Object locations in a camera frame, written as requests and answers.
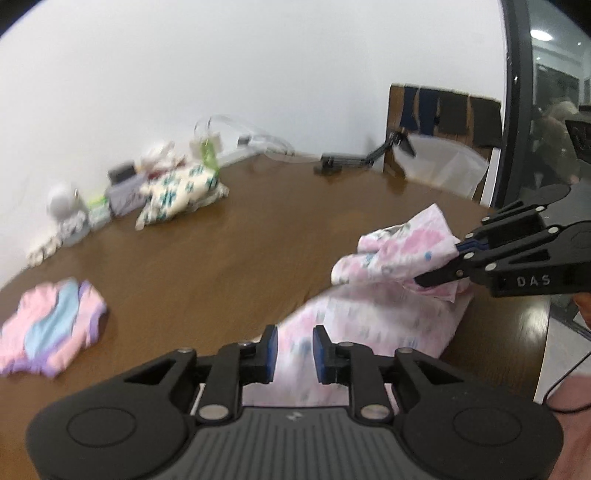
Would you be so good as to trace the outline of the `pink blue purple garment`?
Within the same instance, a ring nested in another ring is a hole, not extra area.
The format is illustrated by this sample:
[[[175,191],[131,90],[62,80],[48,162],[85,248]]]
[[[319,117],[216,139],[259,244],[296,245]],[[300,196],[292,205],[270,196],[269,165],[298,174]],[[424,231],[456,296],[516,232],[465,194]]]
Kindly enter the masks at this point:
[[[87,281],[70,278],[26,291],[1,325],[1,375],[60,375],[98,341],[106,314],[106,302]]]

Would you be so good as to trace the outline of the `floral fabric pouch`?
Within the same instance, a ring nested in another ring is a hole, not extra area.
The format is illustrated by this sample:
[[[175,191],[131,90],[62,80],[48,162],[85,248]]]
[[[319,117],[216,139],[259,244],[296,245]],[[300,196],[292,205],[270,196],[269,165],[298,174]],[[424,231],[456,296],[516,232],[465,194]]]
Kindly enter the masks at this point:
[[[141,185],[145,199],[135,229],[169,221],[179,214],[193,212],[228,197],[229,189],[218,173],[202,164],[181,166]]]

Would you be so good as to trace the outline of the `pink floral garment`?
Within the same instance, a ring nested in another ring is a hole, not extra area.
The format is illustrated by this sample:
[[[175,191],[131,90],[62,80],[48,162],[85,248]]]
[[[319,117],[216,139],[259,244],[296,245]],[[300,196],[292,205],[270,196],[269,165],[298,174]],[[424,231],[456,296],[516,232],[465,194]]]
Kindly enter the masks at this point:
[[[406,223],[363,235],[356,253],[332,267],[332,286],[280,322],[279,354],[269,385],[243,390],[247,406],[341,406],[346,387],[318,383],[312,329],[322,325],[333,342],[369,346],[391,356],[410,347],[438,358],[447,348],[473,298],[469,280],[423,288],[415,277],[459,254],[457,238],[437,205]]]

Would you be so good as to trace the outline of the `white plastic bag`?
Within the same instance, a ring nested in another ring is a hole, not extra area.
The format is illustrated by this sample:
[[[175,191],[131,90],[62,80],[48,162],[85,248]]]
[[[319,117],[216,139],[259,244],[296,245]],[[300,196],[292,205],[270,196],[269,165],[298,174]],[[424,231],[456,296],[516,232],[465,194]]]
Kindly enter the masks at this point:
[[[407,179],[472,199],[486,177],[489,162],[463,143],[411,134],[412,156],[394,147],[394,160]]]

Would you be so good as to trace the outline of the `grey box with black device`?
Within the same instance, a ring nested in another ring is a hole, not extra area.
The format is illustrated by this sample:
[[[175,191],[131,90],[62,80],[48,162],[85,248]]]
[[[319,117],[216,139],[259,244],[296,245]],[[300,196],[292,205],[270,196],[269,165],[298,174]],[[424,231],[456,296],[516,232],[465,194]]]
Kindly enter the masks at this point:
[[[105,190],[105,197],[115,217],[127,215],[145,204],[140,188],[148,177],[145,172],[138,172],[133,162],[110,169],[107,176],[110,185]]]

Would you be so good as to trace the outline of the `white round toy robot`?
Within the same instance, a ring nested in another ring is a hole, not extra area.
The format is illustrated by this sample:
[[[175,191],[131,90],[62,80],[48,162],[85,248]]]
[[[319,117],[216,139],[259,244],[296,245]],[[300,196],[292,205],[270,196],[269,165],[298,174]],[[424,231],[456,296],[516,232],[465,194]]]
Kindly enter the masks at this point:
[[[87,215],[79,190],[71,183],[61,183],[50,189],[47,212],[56,223],[63,223],[79,213]]]

